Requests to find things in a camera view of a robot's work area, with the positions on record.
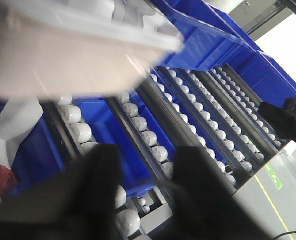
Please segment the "transparent plastic lid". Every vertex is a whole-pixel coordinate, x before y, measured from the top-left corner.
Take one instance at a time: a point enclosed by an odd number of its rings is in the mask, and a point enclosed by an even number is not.
[[[147,0],[0,0],[36,21],[176,52],[183,36]]]

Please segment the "green exit sign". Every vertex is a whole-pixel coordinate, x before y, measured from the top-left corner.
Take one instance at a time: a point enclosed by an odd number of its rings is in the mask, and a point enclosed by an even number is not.
[[[274,185],[276,186],[276,188],[278,190],[280,190],[282,188],[282,183],[280,181],[280,179],[278,178],[278,176],[276,175],[276,173],[274,172],[274,170],[272,169],[270,164],[266,164],[266,166],[264,166],[264,168],[266,169],[267,173],[269,174],[271,180],[273,181]]]

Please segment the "red object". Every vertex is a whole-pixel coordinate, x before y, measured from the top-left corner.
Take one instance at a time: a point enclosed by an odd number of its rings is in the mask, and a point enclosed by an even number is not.
[[[0,197],[6,196],[18,185],[14,172],[0,165]]]

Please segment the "white wall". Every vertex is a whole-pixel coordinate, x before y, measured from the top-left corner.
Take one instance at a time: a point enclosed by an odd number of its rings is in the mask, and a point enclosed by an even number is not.
[[[296,81],[296,15],[291,15],[256,41]]]

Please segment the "yellow floor line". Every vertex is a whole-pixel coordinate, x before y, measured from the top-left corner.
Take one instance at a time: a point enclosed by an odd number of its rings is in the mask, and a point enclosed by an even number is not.
[[[267,199],[268,199],[270,205],[272,206],[274,212],[277,214],[277,216],[278,216],[278,218],[279,218],[281,224],[283,225],[284,229],[286,230],[286,232],[289,232],[289,229],[288,229],[287,225],[284,223],[282,217],[280,216],[280,214],[279,214],[277,208],[276,208],[275,205],[273,204],[273,202],[272,202],[270,196],[268,195],[268,193],[267,193],[266,189],[264,188],[264,186],[262,185],[261,181],[259,180],[259,178],[258,178],[256,175],[255,175],[254,177],[256,178],[258,184],[260,185],[260,187],[261,187],[263,193],[266,195],[266,197],[267,197]],[[291,240],[294,240],[291,234],[289,234],[288,236],[290,237]]]

